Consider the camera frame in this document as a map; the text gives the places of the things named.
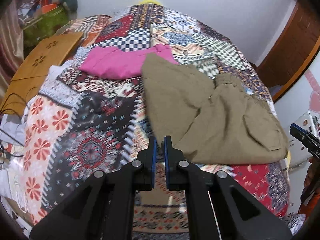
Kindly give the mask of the person right hand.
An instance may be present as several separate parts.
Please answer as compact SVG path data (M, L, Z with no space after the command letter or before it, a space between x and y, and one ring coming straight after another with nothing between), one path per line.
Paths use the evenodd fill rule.
M308 168L305 180L304 180L304 187L308 187L315 176L317 168L319 167L319 161L315 157L311 157L309 159L310 166Z

